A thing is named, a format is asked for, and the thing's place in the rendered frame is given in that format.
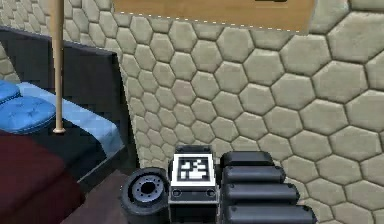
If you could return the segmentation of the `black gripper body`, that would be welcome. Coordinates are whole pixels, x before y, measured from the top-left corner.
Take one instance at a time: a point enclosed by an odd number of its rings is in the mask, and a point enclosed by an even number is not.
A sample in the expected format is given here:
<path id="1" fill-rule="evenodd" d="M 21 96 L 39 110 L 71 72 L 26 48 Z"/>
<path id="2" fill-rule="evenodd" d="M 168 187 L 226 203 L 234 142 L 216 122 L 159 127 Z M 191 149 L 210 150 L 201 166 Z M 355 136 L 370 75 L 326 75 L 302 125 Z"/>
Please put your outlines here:
<path id="1" fill-rule="evenodd" d="M 134 171 L 121 187 L 120 204 L 127 224 L 169 224 L 166 170 Z"/>

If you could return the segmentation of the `bed with blue sheet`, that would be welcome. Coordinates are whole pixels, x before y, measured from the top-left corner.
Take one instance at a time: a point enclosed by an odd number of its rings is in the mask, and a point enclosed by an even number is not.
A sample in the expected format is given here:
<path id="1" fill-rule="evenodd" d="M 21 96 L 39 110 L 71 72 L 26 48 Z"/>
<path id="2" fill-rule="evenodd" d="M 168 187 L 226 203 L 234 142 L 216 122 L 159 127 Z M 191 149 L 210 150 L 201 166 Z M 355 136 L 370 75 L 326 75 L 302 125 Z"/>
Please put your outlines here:
<path id="1" fill-rule="evenodd" d="M 20 96 L 55 106 L 51 40 L 0 26 Z M 116 53 L 66 42 L 63 126 L 28 134 L 0 130 L 0 224 L 60 224 L 128 157 L 131 124 Z"/>

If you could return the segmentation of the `blue pillow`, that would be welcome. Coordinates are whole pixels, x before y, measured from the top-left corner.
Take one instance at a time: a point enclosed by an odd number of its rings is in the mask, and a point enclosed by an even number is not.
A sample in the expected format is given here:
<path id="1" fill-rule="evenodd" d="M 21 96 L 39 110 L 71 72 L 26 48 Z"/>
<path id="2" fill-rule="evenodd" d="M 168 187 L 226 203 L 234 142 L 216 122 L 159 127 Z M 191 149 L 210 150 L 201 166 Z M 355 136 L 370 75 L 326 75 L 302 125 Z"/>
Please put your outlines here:
<path id="1" fill-rule="evenodd" d="M 0 130 L 28 134 L 49 125 L 55 118 L 55 106 L 41 98 L 24 96 L 0 104 Z"/>
<path id="2" fill-rule="evenodd" d="M 20 90 L 14 83 L 0 80 L 0 104 L 20 96 Z"/>

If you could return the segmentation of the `beige baseball bat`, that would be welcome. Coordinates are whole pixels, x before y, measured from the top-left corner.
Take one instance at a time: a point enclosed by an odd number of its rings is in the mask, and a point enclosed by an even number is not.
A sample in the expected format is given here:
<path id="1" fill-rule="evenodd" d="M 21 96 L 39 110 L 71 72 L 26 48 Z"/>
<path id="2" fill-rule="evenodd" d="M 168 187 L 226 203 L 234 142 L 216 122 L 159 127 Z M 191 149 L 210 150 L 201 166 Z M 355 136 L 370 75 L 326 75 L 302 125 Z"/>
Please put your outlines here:
<path id="1" fill-rule="evenodd" d="M 63 23 L 64 0 L 50 0 L 50 34 L 52 40 L 52 57 L 54 64 L 56 120 L 53 132 L 63 134 L 62 109 L 62 67 L 63 67 Z"/>

